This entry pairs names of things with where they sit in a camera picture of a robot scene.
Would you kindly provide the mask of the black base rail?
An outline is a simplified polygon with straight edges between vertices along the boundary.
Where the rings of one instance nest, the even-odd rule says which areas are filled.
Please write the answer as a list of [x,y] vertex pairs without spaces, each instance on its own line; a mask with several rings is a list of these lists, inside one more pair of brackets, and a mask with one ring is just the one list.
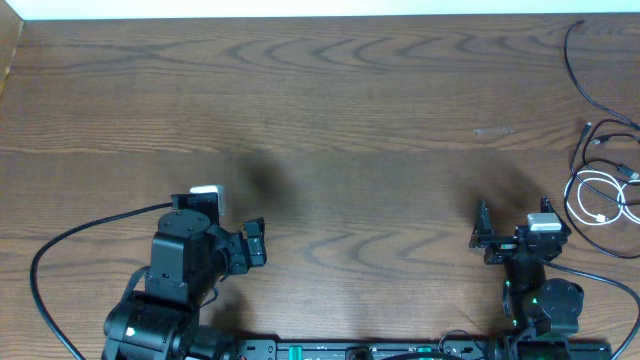
[[461,337],[413,343],[241,339],[230,357],[246,360],[381,360],[409,354],[413,359],[434,359],[438,353],[462,360],[601,360],[609,359],[612,349],[609,344],[602,342],[525,341],[508,345],[503,340],[479,341]]

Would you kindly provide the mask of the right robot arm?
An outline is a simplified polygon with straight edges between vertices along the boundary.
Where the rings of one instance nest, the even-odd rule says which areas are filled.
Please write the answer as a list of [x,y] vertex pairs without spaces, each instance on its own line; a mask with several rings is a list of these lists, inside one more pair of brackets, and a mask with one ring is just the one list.
[[545,264],[561,255],[571,230],[548,198],[540,211],[510,236],[498,235],[485,202],[478,203],[469,246],[484,251],[486,265],[505,269],[503,311],[513,330],[491,340],[488,359],[570,359],[568,337],[579,330],[584,290],[561,278],[549,279]]

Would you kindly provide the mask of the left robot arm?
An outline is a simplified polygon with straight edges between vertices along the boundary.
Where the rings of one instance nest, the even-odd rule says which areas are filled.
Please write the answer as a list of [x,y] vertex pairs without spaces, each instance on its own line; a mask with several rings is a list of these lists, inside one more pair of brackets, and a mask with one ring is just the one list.
[[103,359],[238,359],[237,341],[200,324],[209,293],[231,275],[266,264],[265,222],[230,233],[215,211],[183,209],[158,222],[151,264],[132,275],[104,323]]

